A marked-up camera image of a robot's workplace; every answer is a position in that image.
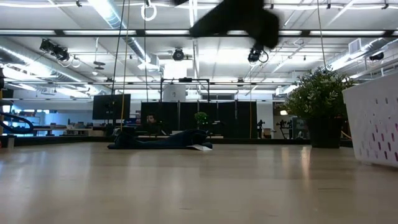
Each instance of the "ceiling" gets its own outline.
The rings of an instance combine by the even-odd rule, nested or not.
[[[0,23],[0,29],[109,29],[107,23],[87,1],[80,2],[83,7],[74,6],[75,1],[67,0],[1,1],[3,5],[0,4],[0,21],[3,22]],[[188,4],[182,7],[169,7],[167,6],[168,2],[168,0],[152,0],[152,4],[156,5],[157,15],[153,20],[145,22],[141,17],[140,4],[143,1],[131,1],[133,6],[130,6],[129,29],[188,29],[190,27]],[[198,18],[204,16],[217,2],[217,0],[198,0]],[[322,7],[320,9],[322,29],[397,29],[398,9],[393,7],[396,7],[398,1],[388,0],[390,7],[385,10],[369,9],[370,7],[383,7],[383,0],[319,0],[319,2],[321,6],[325,6],[328,2],[331,2],[333,6],[331,9]],[[121,12],[123,1],[115,0],[115,3]],[[305,8],[316,6],[316,0],[274,0],[273,3],[273,12],[279,15],[284,29],[319,29],[317,10]],[[46,7],[51,4],[61,6]],[[342,12],[341,8],[348,4],[352,4],[352,6]],[[148,17],[151,16],[151,10],[147,10]],[[42,54],[39,50],[41,37],[7,38],[20,46]],[[158,55],[162,65],[172,61],[170,53],[175,48],[182,48],[185,54],[193,55],[193,41],[186,37],[138,37],[136,40],[146,52]],[[353,40],[353,38],[323,39],[325,60],[347,50],[348,44]],[[116,37],[99,38],[97,56],[95,56],[96,39],[92,37],[52,37],[51,41],[67,47],[71,55],[79,58],[81,65],[78,68],[69,66],[68,69],[84,75],[90,80],[104,81],[113,77],[116,66],[116,80],[121,82],[125,65],[126,81],[143,81],[146,75],[149,82],[160,80],[159,72],[145,72],[138,68],[140,61],[129,47],[127,47],[127,60],[125,60],[126,44],[121,40],[118,46]],[[292,82],[306,70],[323,65],[320,38],[283,38],[275,49],[266,51],[269,53],[269,61],[254,67],[248,63],[249,49],[253,43],[251,39],[244,37],[198,39],[198,58],[196,58],[199,61],[198,77],[209,78],[217,82],[235,82],[238,78],[245,78],[246,81],[252,80],[253,82]],[[119,55],[115,64],[117,51],[119,51]],[[46,54],[43,57],[56,63],[50,55]],[[95,57],[97,61],[104,62],[106,65],[104,70],[98,71],[99,74],[94,76],[92,71]],[[183,63],[188,67],[187,75],[194,77],[193,61],[185,60]],[[358,68],[346,69],[345,72],[355,73],[358,72]],[[277,85],[259,86],[257,90],[274,90],[275,88]]]

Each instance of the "green plant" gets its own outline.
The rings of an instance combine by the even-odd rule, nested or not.
[[[195,113],[195,120],[198,125],[205,125],[208,123],[208,115],[205,112],[197,112]]]
[[[346,75],[318,67],[299,78],[298,88],[293,90],[283,108],[300,118],[336,118],[347,115],[342,91],[353,86]]]

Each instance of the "screen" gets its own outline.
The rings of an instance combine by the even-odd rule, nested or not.
[[[123,119],[130,118],[130,94],[124,95]],[[122,115],[122,95],[94,96],[93,120],[120,119]]]

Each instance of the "air duct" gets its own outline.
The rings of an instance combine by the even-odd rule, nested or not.
[[[61,74],[74,80],[75,82],[92,82],[91,79],[85,77],[84,75],[80,75],[69,68],[64,68],[58,63],[53,62],[46,57],[42,57],[41,55],[3,37],[0,37],[0,51],[5,52],[7,57],[10,58],[12,62],[23,62],[25,65],[34,66],[37,72],[49,72],[53,73],[54,75]],[[93,85],[93,87],[98,92],[104,92],[106,94],[111,93],[111,90],[105,86]]]
[[[116,8],[113,0],[88,0],[98,14],[108,23],[112,29],[127,29],[127,26],[121,20],[121,14]],[[146,55],[145,51],[138,44],[137,40],[133,37],[122,37],[123,40],[130,46],[132,51],[138,56],[139,60],[144,63],[150,63],[150,56]]]
[[[395,38],[378,38],[376,40],[364,38],[356,39],[348,44],[348,50],[333,57],[327,61],[327,64],[334,70],[343,68],[353,63],[355,60],[370,57],[387,50],[389,46],[397,40],[398,39]]]

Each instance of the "plant pot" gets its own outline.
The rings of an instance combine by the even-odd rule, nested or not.
[[[340,147],[342,119],[311,118],[307,119],[306,122],[312,147],[330,149]]]

